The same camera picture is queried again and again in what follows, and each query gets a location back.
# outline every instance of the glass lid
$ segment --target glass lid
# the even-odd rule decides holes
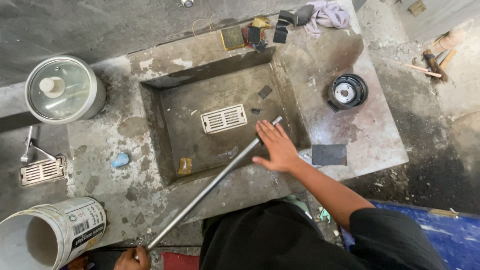
[[[87,70],[70,60],[45,64],[33,76],[28,89],[34,110],[51,119],[74,115],[86,103],[89,94]]]

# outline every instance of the person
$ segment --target person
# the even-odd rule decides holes
[[[350,252],[326,242],[316,223],[297,205],[272,200],[228,213],[205,232],[200,269],[447,269],[422,228],[396,211],[376,209],[360,195],[298,157],[280,124],[257,122],[270,160],[253,162],[295,176],[355,238]],[[148,270],[140,246],[119,259],[115,270]]]

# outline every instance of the white pot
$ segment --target white pot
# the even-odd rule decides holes
[[[67,55],[41,62],[28,76],[25,100],[31,113],[49,124],[96,115],[107,95],[102,81],[83,60]]]

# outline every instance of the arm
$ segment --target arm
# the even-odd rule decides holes
[[[350,215],[363,208],[375,208],[353,190],[326,176],[298,157],[297,150],[280,124],[257,122],[258,135],[270,153],[270,160],[253,157],[253,162],[271,171],[289,172],[322,204],[335,221],[350,229]]]

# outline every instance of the wooden stick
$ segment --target wooden stick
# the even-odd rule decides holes
[[[433,76],[433,77],[437,77],[437,78],[441,78],[441,77],[442,77],[441,74],[439,74],[439,73],[433,73],[433,72],[430,72],[430,71],[419,70],[419,72],[421,72],[421,73],[423,73],[423,74],[427,74],[427,75]]]
[[[413,68],[413,69],[420,70],[420,71],[424,71],[424,72],[429,72],[428,69],[426,69],[426,68],[421,68],[421,67],[417,67],[417,66],[410,65],[410,64],[404,64],[404,63],[399,62],[399,61],[394,61],[394,62],[397,63],[397,64],[401,64],[401,65],[407,66],[407,67],[409,67],[409,68]]]
[[[453,56],[456,54],[456,49],[453,49],[451,52],[449,52],[447,54],[447,57],[445,57],[445,59],[442,61],[442,63],[440,64],[440,67],[442,69],[445,69],[448,65],[448,63],[452,60]]]

